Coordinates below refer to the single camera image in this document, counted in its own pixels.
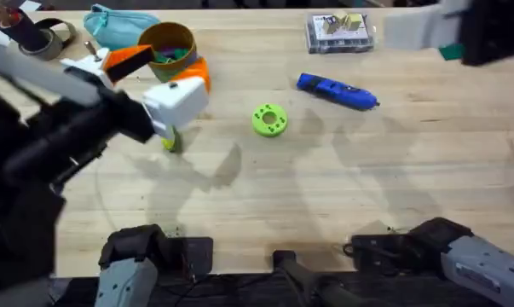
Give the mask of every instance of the label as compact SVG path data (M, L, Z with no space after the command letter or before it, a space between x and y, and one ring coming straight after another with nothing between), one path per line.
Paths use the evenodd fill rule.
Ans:
M469 279L490 291L501 293L499 282L483 273L478 273L470 267L459 263L455 264L455 271L459 276Z
M345 27L341 26L333 34L326 34L325 29L323 29L323 23L328 17L331 17L331 15L313 16L314 30L317 40L368 39L367 26L364 22L359 25L359 29L357 31L347 31Z

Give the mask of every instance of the orange object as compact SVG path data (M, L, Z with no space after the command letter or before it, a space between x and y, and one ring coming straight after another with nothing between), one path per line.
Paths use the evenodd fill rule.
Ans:
M200 57L196 62L187 67L182 72L179 72L171 81L181 80L190 77L201 77L205 81L205 89L209 93L211 90L211 80L209 78L209 71L207 70L207 62L203 57Z
M128 60L130 57L145 51L145 49L151 48L151 45L137 45L134 47L118 49L109 52L109 56L105 60L105 64L103 64L103 71L119 64L120 62Z

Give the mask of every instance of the clear plastic package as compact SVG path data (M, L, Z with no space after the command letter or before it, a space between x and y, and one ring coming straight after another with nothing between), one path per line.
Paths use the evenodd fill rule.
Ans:
M367 52L374 48L376 30L370 23L367 14L361 14L364 20L359 30L347 31L343 27L333 34L327 34L323 29L324 18L332 14L308 14L306 18L306 44L310 54L327 53L358 53Z

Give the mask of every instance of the light blue bag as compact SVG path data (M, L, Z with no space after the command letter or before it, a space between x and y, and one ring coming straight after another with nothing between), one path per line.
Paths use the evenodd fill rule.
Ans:
M84 28L101 47L110 50L137 45L139 36L160 20L150 14L111 10L100 4L84 17Z

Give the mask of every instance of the wooden table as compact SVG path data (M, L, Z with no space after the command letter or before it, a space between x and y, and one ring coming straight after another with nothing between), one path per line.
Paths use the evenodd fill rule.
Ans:
M275 249L294 249L313 269L353 269L338 245L377 221L410 229L442 216L514 253L514 59L483 68L436 50L380 45L359 55L309 55L304 10L153 11L195 34L207 59L208 108L182 130L183 155L117 136L66 187L57 227L57 274L98 273L107 237L157 223L170 235L215 240L217 273L270 270ZM382 32L391 9L368 10ZM56 16L80 37L85 12ZM382 103L369 112L296 90L301 72L353 84ZM132 97L158 81L147 67L121 82ZM23 96L0 93L23 113ZM251 128L262 103L283 106L277 138Z

